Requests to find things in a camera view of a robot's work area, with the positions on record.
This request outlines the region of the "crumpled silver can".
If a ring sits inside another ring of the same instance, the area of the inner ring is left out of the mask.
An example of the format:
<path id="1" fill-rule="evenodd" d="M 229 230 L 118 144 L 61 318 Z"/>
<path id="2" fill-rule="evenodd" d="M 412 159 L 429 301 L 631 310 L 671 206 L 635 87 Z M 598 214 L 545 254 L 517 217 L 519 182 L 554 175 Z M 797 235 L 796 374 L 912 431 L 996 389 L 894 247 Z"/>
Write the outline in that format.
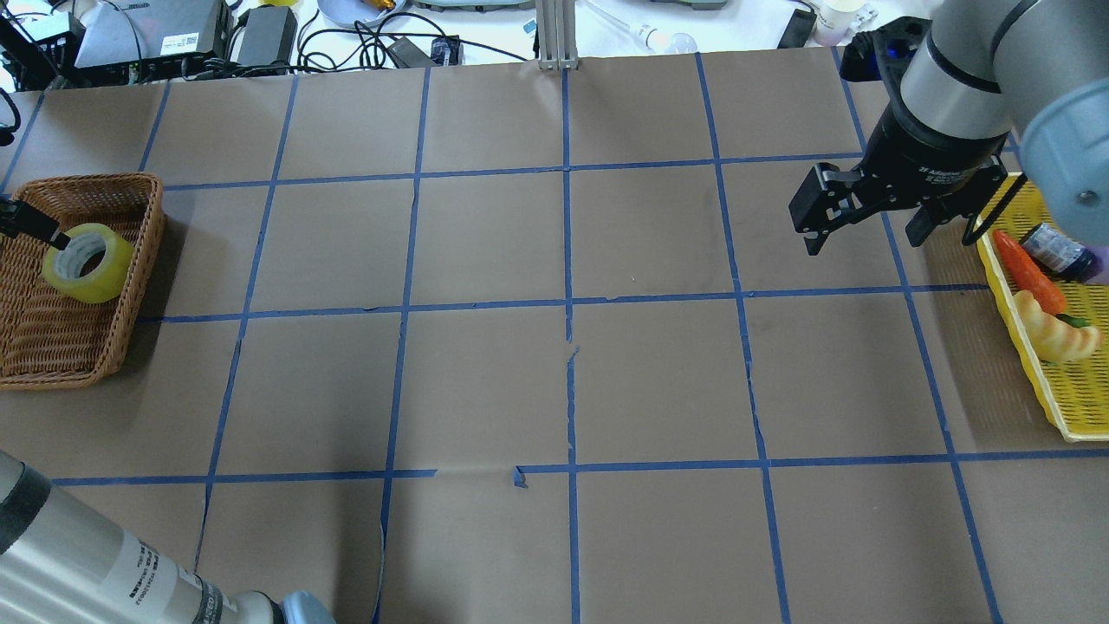
<path id="1" fill-rule="evenodd" d="M 1093 265 L 1096 257 L 1088 246 L 1066 236 L 1047 222 L 1022 234 L 1019 244 L 1051 276 L 1064 282 L 1085 283 L 1097 272 Z"/>

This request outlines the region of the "yellow woven basket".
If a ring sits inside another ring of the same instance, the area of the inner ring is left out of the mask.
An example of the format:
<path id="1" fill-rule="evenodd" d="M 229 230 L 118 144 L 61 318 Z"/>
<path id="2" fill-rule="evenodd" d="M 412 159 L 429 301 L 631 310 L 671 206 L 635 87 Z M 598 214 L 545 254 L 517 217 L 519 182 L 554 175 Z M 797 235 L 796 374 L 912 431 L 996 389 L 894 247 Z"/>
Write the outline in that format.
<path id="1" fill-rule="evenodd" d="M 987 284 L 1048 422 L 1066 442 L 1105 442 L 1106 287 L 1054 282 L 1057 293 L 1042 307 L 1041 293 L 1031 288 L 1031 276 L 1037 274 L 1040 285 L 1050 277 L 1032 260 L 1011 260 L 1010 253 L 998 250 L 994 236 L 1003 231 L 1018 238 L 1035 225 L 1054 224 L 1036 185 L 1025 182 L 1015 188 L 1017 180 L 1010 175 L 987 204 L 987 209 L 994 209 L 1008 201 L 989 233 L 976 244 Z"/>

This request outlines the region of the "yellow tape roll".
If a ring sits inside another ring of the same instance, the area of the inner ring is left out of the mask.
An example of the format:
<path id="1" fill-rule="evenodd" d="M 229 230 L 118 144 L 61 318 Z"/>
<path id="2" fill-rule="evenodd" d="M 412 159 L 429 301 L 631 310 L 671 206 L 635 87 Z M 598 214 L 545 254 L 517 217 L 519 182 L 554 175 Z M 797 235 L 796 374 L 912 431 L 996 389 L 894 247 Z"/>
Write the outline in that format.
<path id="1" fill-rule="evenodd" d="M 99 304 L 121 296 L 135 248 L 105 224 L 67 231 L 64 250 L 48 249 L 40 274 L 50 287 L 77 301 Z"/>

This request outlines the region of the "black power adapter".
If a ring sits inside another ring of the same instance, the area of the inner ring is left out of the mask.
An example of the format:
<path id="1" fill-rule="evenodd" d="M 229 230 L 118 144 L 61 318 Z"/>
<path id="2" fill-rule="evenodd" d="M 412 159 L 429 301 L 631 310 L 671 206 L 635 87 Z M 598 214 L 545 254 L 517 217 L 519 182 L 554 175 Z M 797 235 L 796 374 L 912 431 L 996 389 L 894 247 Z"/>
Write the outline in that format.
<path id="1" fill-rule="evenodd" d="M 232 60 L 238 67 L 288 67 L 296 29 L 296 16 L 289 6 L 250 9 Z"/>

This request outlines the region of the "black computer box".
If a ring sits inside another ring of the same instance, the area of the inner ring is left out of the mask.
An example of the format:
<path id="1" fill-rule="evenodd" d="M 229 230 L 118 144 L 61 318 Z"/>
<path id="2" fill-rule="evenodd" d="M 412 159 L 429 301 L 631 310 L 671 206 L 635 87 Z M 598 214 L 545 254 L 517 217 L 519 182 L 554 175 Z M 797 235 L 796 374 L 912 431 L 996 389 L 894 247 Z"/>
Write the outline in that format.
<path id="1" fill-rule="evenodd" d="M 194 76 L 227 55 L 226 1 L 98 1 L 73 67 L 95 86 Z"/>

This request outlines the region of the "toy banana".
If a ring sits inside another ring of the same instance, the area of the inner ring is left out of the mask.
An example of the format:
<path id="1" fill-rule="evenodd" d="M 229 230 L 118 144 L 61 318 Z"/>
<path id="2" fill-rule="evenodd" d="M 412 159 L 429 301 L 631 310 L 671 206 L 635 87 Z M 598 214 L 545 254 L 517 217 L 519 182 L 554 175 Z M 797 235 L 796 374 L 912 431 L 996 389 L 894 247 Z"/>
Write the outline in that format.
<path id="1" fill-rule="evenodd" d="M 1041 305 L 1028 291 L 1015 293 L 1013 300 L 1022 333 L 1028 337 L 1034 354 L 1042 361 L 1081 361 L 1093 356 L 1103 342 L 1103 335 L 1096 325 L 1074 327 L 1074 324 L 1042 311 Z"/>

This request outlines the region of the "toy carrot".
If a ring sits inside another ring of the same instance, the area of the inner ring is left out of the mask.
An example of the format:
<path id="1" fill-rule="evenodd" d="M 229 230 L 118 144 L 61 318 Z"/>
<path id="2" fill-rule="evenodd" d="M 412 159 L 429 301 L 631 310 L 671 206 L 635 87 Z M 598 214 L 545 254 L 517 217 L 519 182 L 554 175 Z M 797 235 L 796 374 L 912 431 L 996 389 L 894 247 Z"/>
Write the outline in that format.
<path id="1" fill-rule="evenodd" d="M 1049 315 L 1061 315 L 1067 311 L 1068 301 L 1064 291 L 1041 272 L 1039 265 L 1017 241 L 999 229 L 991 232 L 991 238 L 1003 266 L 1009 273 L 1018 291 L 1030 293 L 1042 311 Z"/>

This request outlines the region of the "brown wicker basket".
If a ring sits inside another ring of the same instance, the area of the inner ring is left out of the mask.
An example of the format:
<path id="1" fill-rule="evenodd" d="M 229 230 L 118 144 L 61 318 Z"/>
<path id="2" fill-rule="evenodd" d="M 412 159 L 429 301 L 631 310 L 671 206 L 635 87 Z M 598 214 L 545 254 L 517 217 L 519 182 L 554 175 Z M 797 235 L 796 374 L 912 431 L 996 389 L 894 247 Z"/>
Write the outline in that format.
<path id="1" fill-rule="evenodd" d="M 3 237 L 3 390 L 90 387 L 120 370 L 166 224 L 163 195 L 147 172 L 16 190 L 44 237 Z"/>

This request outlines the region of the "purple cube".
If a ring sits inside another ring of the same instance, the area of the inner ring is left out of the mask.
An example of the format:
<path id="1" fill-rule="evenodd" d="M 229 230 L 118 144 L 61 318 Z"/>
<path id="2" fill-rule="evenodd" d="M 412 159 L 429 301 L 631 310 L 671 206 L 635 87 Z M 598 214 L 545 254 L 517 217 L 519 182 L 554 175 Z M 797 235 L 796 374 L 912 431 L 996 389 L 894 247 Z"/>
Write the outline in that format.
<path id="1" fill-rule="evenodd" d="M 1093 253 L 1093 268 L 1097 272 L 1092 273 L 1085 284 L 1088 285 L 1106 285 L 1109 284 L 1109 249 L 1108 246 L 1089 246 L 1088 248 Z"/>

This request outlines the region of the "blue plate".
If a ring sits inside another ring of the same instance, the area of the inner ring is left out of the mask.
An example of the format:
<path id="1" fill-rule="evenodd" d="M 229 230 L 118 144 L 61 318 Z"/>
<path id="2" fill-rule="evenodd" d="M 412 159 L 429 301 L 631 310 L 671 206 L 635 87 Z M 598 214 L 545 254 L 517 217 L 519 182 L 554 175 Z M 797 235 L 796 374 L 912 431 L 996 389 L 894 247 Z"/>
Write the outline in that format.
<path id="1" fill-rule="evenodd" d="M 391 1 L 391 8 L 381 9 L 368 1 L 317 1 L 321 16 L 324 16 L 332 24 L 350 30 L 355 28 L 356 23 L 376 27 L 381 23 L 385 17 L 403 12 L 408 4 L 408 1 Z"/>

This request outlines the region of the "aluminium frame post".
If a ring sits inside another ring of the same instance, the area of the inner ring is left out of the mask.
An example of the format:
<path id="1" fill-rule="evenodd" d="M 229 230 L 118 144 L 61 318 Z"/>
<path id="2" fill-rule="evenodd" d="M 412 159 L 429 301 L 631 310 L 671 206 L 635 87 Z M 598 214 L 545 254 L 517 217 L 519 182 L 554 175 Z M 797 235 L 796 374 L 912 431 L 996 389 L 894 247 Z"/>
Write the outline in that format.
<path id="1" fill-rule="evenodd" d="M 579 67 L 574 1 L 535 1 L 537 63 L 545 70 L 574 70 Z"/>

